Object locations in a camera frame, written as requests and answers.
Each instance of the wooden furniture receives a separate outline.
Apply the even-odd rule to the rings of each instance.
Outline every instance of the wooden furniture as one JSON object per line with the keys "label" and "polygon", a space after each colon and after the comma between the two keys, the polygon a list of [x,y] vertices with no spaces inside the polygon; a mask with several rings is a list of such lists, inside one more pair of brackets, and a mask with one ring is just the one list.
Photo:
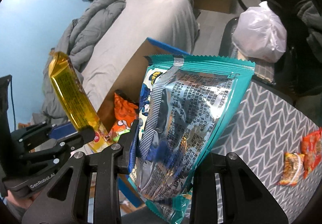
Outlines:
{"label": "wooden furniture", "polygon": [[230,13],[231,0],[194,0],[194,7],[207,11]]}

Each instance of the yellow plastic wrapper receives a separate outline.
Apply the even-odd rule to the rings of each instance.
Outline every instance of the yellow plastic wrapper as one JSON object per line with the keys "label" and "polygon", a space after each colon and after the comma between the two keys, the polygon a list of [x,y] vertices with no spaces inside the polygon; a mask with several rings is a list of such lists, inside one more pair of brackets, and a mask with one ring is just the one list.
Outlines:
{"label": "yellow plastic wrapper", "polygon": [[303,169],[304,154],[288,153],[284,155],[284,171],[279,185],[295,186]]}
{"label": "yellow plastic wrapper", "polygon": [[53,88],[65,110],[70,122],[77,131],[91,126],[95,131],[94,141],[89,146],[94,152],[101,152],[113,144],[108,132],[100,121],[94,107],[77,78],[68,55],[56,52],[49,65],[49,77]]}

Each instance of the blue wall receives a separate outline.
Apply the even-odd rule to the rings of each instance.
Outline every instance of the blue wall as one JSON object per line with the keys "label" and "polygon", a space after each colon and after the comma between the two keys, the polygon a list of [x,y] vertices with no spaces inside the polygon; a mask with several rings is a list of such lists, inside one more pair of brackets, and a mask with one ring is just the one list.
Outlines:
{"label": "blue wall", "polygon": [[[13,76],[16,121],[27,123],[43,101],[42,71],[48,53],[72,19],[90,3],[82,0],[2,0],[0,3],[0,77]],[[13,130],[12,107],[8,118]]]}

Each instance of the orange snack bag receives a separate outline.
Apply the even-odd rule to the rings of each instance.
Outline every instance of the orange snack bag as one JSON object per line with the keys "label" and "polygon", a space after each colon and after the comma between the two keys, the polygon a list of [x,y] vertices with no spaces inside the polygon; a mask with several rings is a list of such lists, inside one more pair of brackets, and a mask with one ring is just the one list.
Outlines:
{"label": "orange snack bag", "polygon": [[110,130],[108,136],[114,142],[119,140],[121,134],[129,132],[131,125],[135,119],[138,117],[138,105],[126,100],[122,92],[116,91],[114,93],[114,112],[116,122],[114,123],[112,129]]}
{"label": "orange snack bag", "polygon": [[317,131],[311,132],[303,137],[301,150],[302,153],[305,154],[304,178],[306,178],[321,161],[321,133],[322,128],[319,128]]}

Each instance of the gray bed sheet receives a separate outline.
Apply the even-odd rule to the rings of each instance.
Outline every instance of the gray bed sheet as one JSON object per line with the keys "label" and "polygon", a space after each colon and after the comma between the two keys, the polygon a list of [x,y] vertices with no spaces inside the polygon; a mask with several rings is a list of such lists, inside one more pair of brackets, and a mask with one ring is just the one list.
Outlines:
{"label": "gray bed sheet", "polygon": [[96,44],[82,72],[83,87],[95,110],[147,37],[191,53],[197,33],[188,0],[126,0],[125,9]]}

